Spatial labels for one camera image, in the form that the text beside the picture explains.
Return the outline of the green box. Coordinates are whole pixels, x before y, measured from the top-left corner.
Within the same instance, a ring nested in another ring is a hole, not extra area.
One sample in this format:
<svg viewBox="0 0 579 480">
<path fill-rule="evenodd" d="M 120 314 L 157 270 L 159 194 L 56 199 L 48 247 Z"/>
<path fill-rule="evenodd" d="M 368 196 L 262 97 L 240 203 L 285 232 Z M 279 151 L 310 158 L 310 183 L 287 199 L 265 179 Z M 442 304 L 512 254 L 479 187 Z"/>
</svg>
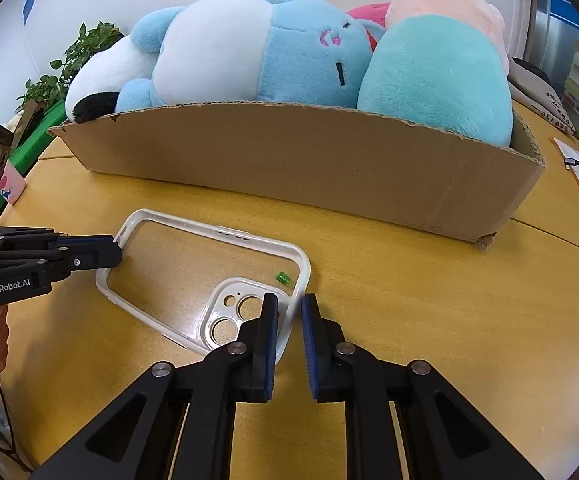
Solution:
<svg viewBox="0 0 579 480">
<path fill-rule="evenodd" d="M 40 122 L 31 130 L 30 136 L 21 141 L 9 157 L 9 162 L 25 178 L 38 161 L 40 155 L 53 142 L 55 137 L 50 134 L 50 128 L 58 126 L 66 120 L 65 101 L 59 101 L 50 107 Z M 5 207 L 10 205 L 0 196 L 0 217 Z"/>
</svg>

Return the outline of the teal pink plush toy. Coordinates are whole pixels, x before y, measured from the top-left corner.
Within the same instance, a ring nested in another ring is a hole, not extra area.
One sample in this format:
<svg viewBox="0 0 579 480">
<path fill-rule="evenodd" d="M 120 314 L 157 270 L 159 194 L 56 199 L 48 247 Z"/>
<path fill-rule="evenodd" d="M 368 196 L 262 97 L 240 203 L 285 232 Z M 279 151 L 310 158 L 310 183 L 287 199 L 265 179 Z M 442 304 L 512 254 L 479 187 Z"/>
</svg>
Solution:
<svg viewBox="0 0 579 480">
<path fill-rule="evenodd" d="M 391 0 L 358 96 L 367 113 L 511 143 L 504 18 L 486 0 Z"/>
</svg>

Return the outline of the grey white cloth bag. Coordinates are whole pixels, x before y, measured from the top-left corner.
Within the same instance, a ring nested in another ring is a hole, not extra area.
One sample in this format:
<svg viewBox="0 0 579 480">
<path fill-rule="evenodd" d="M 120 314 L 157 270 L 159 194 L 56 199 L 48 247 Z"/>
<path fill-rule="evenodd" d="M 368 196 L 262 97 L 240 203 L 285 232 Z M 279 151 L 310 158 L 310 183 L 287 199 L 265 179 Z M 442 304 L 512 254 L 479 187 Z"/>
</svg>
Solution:
<svg viewBox="0 0 579 480">
<path fill-rule="evenodd" d="M 512 99 L 540 115 L 555 128 L 573 136 L 576 128 L 571 122 L 555 90 L 531 70 L 526 70 L 509 58 L 507 75 Z"/>
</svg>

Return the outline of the pink plush bear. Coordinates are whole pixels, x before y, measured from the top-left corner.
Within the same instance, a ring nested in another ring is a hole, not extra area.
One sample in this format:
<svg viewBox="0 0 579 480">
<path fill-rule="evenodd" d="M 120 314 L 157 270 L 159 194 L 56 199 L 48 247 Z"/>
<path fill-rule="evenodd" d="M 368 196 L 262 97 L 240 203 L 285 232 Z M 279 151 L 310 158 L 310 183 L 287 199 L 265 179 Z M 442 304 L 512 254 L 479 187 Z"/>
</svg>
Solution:
<svg viewBox="0 0 579 480">
<path fill-rule="evenodd" d="M 379 39 L 386 30 L 385 17 L 388 6 L 388 2 L 369 3 L 348 11 L 348 14 L 357 21 L 372 22 L 372 25 L 367 26 L 367 35 L 369 35 L 372 50 L 375 50 Z"/>
</svg>

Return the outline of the clear white phone case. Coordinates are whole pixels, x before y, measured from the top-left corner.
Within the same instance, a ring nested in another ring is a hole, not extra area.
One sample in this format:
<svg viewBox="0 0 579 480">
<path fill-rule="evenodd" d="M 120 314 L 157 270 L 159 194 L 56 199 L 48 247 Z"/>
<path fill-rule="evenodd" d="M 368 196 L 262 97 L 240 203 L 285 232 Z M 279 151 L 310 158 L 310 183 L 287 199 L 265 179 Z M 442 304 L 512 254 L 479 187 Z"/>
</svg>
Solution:
<svg viewBox="0 0 579 480">
<path fill-rule="evenodd" d="M 204 356 L 233 341 L 278 301 L 276 353 L 284 354 L 311 263 L 283 240 L 142 208 L 116 236 L 122 260 L 96 273 L 100 293 L 179 346 Z"/>
</svg>

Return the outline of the cardboard box tray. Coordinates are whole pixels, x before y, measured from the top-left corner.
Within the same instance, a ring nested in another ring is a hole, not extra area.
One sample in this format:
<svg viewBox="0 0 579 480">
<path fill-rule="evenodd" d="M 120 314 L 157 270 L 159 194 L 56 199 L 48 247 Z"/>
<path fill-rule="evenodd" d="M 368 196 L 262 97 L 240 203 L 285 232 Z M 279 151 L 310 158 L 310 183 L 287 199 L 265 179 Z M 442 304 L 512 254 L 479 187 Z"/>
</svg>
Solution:
<svg viewBox="0 0 579 480">
<path fill-rule="evenodd" d="M 55 128 L 88 170 L 321 207 L 488 246 L 544 172 L 506 148 L 347 108 L 190 104 Z"/>
</svg>

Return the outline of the light blue plush toy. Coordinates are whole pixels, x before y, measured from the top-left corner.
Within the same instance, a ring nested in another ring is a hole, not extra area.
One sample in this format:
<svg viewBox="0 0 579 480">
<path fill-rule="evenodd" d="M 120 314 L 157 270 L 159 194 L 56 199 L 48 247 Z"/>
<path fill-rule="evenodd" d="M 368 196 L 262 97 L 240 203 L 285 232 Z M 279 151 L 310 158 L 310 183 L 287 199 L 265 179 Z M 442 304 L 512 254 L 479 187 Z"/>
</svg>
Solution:
<svg viewBox="0 0 579 480">
<path fill-rule="evenodd" d="M 134 47 L 152 73 L 120 90 L 119 112 L 206 102 L 353 108 L 385 28 L 325 0 L 196 0 L 146 14 Z"/>
</svg>

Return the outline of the panda plush toy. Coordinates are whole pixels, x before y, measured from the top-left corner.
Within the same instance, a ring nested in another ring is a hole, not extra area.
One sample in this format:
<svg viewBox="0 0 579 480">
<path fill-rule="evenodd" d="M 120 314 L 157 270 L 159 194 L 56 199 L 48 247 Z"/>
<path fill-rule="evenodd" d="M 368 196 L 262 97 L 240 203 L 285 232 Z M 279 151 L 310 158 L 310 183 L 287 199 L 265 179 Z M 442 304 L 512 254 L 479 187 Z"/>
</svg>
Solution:
<svg viewBox="0 0 579 480">
<path fill-rule="evenodd" d="M 94 54 L 76 73 L 65 98 L 70 122 L 87 122 L 110 114 L 118 93 L 130 80 L 149 78 L 157 53 L 135 47 L 129 36 Z"/>
</svg>

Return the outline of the green potted plant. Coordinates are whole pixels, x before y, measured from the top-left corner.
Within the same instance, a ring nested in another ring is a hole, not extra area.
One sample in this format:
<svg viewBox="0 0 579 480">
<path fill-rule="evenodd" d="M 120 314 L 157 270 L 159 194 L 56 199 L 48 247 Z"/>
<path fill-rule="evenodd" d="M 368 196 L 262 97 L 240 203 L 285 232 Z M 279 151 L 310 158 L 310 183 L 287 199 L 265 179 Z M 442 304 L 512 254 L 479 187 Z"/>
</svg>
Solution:
<svg viewBox="0 0 579 480">
<path fill-rule="evenodd" d="M 22 110 L 27 102 L 44 104 L 52 107 L 59 101 L 63 101 L 76 74 L 86 62 L 96 53 L 103 52 L 122 39 L 119 27 L 111 22 L 98 22 L 96 27 L 88 28 L 81 24 L 76 41 L 65 50 L 62 58 L 50 61 L 50 68 L 58 70 L 58 75 L 41 75 L 33 82 L 26 81 L 26 91 L 18 96 L 20 101 L 17 112 Z"/>
</svg>

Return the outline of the pink card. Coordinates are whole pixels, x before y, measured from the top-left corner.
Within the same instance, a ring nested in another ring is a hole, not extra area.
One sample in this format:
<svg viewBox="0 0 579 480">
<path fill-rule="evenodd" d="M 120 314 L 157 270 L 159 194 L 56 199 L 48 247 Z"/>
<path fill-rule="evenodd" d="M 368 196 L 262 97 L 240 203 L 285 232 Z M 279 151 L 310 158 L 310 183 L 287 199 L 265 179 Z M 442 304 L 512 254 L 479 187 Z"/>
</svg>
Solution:
<svg viewBox="0 0 579 480">
<path fill-rule="evenodd" d="M 27 183 L 19 171 L 6 162 L 3 174 L 0 179 L 0 196 L 8 204 L 14 204 L 24 192 Z"/>
</svg>

